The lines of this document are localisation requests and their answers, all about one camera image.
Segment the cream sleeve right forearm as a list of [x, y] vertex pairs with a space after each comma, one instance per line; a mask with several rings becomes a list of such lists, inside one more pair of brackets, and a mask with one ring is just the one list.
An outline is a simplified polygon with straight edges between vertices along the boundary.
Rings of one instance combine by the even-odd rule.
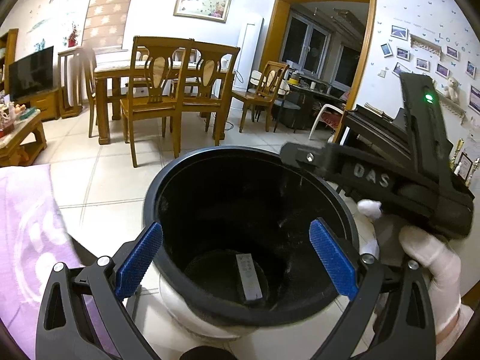
[[436, 345], [436, 359], [443, 359], [459, 340], [461, 334], [473, 317], [473, 310], [464, 304], [460, 305], [458, 315], [441, 333], [442, 340]]

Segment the white-gloved right hand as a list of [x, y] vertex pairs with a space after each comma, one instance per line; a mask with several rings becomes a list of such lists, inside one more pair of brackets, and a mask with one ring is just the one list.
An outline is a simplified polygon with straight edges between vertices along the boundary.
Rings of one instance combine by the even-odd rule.
[[414, 226], [401, 228], [400, 245], [409, 257], [432, 275], [429, 296], [435, 333], [440, 337], [448, 324], [456, 319], [461, 307], [461, 259], [437, 237]]

